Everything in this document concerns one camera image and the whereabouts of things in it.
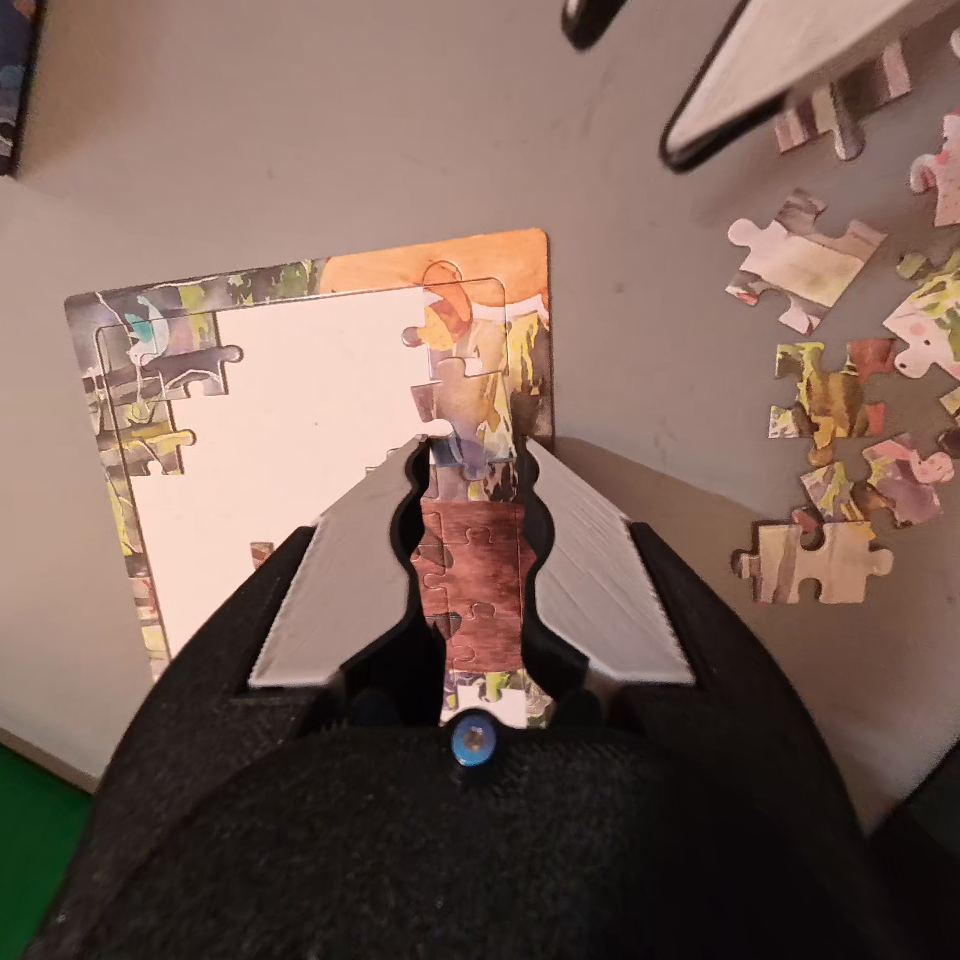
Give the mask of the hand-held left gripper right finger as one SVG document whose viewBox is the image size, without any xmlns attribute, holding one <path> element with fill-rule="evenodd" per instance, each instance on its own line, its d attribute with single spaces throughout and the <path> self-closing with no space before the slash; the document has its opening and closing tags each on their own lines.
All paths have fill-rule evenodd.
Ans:
<svg viewBox="0 0 960 960">
<path fill-rule="evenodd" d="M 533 554 L 521 651 L 541 687 L 693 687 L 629 517 L 532 438 L 518 446 Z"/>
</svg>

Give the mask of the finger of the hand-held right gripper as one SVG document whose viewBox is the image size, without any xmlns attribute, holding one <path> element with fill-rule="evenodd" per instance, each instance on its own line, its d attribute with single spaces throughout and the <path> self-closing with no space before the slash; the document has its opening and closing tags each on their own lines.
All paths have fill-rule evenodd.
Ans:
<svg viewBox="0 0 960 960">
<path fill-rule="evenodd" d="M 564 1 L 562 32 L 576 51 L 589 51 L 614 23 L 627 1 Z"/>
<path fill-rule="evenodd" d="M 904 36 L 920 1 L 740 2 L 659 142 L 667 169 L 693 171 L 768 121 L 779 148 L 831 135 L 857 159 L 862 117 L 911 90 Z"/>
</svg>

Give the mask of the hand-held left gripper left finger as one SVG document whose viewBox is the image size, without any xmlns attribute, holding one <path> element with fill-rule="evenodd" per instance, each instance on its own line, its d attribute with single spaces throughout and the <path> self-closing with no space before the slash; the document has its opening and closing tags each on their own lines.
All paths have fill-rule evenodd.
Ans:
<svg viewBox="0 0 960 960">
<path fill-rule="evenodd" d="M 412 565 L 425 525 L 429 440 L 415 435 L 317 519 L 248 677 L 252 690 L 326 687 L 393 642 L 443 678 L 443 636 L 426 622 Z"/>
</svg>

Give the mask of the jigsaw puzzle frame board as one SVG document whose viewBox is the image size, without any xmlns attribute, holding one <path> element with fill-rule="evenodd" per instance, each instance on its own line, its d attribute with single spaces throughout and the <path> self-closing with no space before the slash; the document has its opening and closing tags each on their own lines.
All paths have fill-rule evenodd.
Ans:
<svg viewBox="0 0 960 960">
<path fill-rule="evenodd" d="M 427 266 L 493 277 L 507 373 L 431 381 L 402 333 Z M 539 228 L 69 297 L 65 316 L 139 627 L 157 681 L 214 609 L 294 528 L 416 435 L 422 504 L 520 506 L 515 441 L 553 441 L 549 246 Z M 543 727 L 528 672 L 446 666 L 442 718 L 471 707 Z"/>
</svg>

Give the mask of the jigsaw pieces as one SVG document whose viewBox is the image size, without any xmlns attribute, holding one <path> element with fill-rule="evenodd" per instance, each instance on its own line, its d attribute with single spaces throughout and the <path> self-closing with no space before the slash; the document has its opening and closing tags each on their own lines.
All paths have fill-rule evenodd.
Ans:
<svg viewBox="0 0 960 960">
<path fill-rule="evenodd" d="M 768 224 L 735 221 L 727 240 L 746 256 L 727 294 L 748 306 L 779 294 L 788 301 L 779 322 L 814 334 L 887 237 L 858 220 L 839 236 L 823 234 L 825 209 L 797 188 Z M 909 433 L 883 436 L 887 405 L 870 400 L 868 388 L 874 378 L 920 379 L 933 368 L 958 381 L 958 248 L 940 264 L 907 252 L 896 272 L 914 288 L 882 321 L 890 336 L 848 341 L 838 369 L 824 366 L 822 342 L 776 347 L 774 378 L 792 380 L 795 392 L 771 407 L 768 438 L 807 442 L 810 470 L 799 479 L 806 505 L 787 523 L 758 524 L 754 550 L 734 556 L 733 570 L 751 582 L 758 604 L 796 604 L 805 582 L 823 604 L 861 604 L 868 581 L 894 565 L 893 553 L 876 545 L 875 514 L 888 513 L 898 529 L 942 516 L 939 489 L 958 470 L 958 389 L 940 398 L 950 426 L 925 456 Z"/>
</svg>

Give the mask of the acorn print puzzle piece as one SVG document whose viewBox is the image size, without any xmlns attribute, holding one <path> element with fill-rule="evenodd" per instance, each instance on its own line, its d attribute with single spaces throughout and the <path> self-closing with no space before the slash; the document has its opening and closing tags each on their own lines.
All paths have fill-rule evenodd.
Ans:
<svg viewBox="0 0 960 960">
<path fill-rule="evenodd" d="M 402 333 L 403 344 L 426 351 L 431 381 L 444 361 L 459 359 L 468 377 L 509 371 L 507 297 L 492 276 L 467 279 L 449 260 L 431 262 L 422 278 L 423 319 Z"/>
</svg>

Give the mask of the green plastic bin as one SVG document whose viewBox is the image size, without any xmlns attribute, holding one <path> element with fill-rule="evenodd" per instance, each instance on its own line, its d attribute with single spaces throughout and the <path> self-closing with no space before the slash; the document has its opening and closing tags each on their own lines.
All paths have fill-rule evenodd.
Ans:
<svg viewBox="0 0 960 960">
<path fill-rule="evenodd" d="M 1 748 L 1 957 L 18 959 L 63 881 L 89 793 Z"/>
</svg>

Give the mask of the illustrated puzzle box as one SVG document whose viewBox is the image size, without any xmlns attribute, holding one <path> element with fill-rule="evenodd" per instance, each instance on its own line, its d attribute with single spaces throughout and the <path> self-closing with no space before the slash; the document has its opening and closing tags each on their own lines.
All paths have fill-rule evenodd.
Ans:
<svg viewBox="0 0 960 960">
<path fill-rule="evenodd" d="M 18 172 L 45 1 L 1 1 L 1 176 Z"/>
</svg>

